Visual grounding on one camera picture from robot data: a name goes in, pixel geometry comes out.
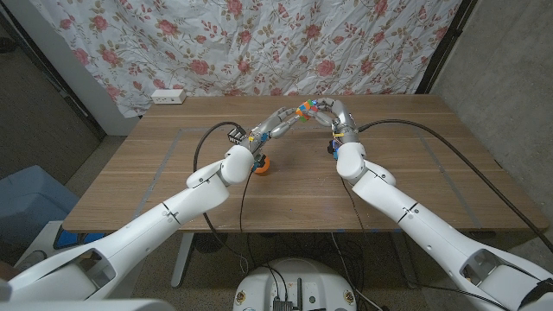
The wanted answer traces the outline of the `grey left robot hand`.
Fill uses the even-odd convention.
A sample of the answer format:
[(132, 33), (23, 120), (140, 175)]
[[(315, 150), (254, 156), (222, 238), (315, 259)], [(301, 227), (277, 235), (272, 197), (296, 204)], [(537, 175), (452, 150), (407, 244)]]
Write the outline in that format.
[(271, 139), (280, 138), (299, 120), (296, 108), (281, 107), (254, 127), (241, 143), (252, 154), (257, 153)]

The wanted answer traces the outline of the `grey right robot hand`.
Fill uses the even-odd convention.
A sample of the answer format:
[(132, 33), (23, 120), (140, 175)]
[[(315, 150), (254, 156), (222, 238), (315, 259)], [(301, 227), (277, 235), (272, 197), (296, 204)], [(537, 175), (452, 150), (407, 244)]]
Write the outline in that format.
[(316, 110), (309, 109), (307, 114), (319, 124), (330, 127), (341, 143), (358, 143), (356, 123), (346, 106), (338, 99), (318, 98)]

